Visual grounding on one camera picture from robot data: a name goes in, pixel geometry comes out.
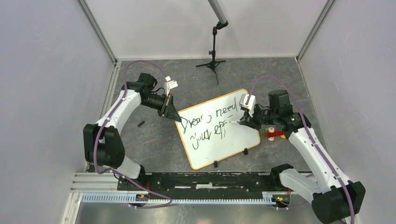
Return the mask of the yellow framed whiteboard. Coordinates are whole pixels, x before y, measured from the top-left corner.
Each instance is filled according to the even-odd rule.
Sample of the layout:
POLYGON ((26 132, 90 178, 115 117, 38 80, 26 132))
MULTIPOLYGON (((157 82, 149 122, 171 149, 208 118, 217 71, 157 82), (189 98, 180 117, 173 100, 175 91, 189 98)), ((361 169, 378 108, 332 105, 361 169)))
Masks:
POLYGON ((239 89, 198 105, 180 110, 176 126, 194 170, 204 168, 260 144, 257 130, 231 124, 244 114, 240 98, 247 90, 239 89))

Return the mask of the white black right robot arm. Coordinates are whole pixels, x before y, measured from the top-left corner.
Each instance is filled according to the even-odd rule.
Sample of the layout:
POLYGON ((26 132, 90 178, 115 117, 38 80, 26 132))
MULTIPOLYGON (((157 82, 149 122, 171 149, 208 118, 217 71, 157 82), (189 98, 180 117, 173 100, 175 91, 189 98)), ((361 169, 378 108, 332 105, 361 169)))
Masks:
POLYGON ((243 116, 238 124, 260 130, 273 125, 298 150, 309 166, 313 178, 299 173, 292 165, 283 164, 271 169, 270 185, 275 190, 285 187, 308 202, 317 219, 331 224, 349 218, 355 222, 366 189, 361 182, 353 182, 332 160, 319 142, 314 129, 302 110, 295 112, 286 90, 268 93, 269 106, 255 102, 255 96, 240 98, 243 116))

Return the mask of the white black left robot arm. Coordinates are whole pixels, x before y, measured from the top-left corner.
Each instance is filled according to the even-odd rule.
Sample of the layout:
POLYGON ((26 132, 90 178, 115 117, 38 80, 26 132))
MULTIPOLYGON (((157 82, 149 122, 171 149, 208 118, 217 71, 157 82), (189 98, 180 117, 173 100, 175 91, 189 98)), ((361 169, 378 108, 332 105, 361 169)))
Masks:
POLYGON ((176 111, 171 89, 178 86, 177 81, 166 76, 164 93, 154 91, 158 81, 148 73, 141 73, 135 82, 125 82, 117 101, 109 111, 95 124, 86 124, 83 128, 85 160, 94 165, 95 171, 104 167, 104 171, 113 170, 135 190, 143 189, 147 184, 142 165, 126 156, 121 139, 121 131, 132 112, 140 105, 157 110, 159 117, 181 122, 176 111))

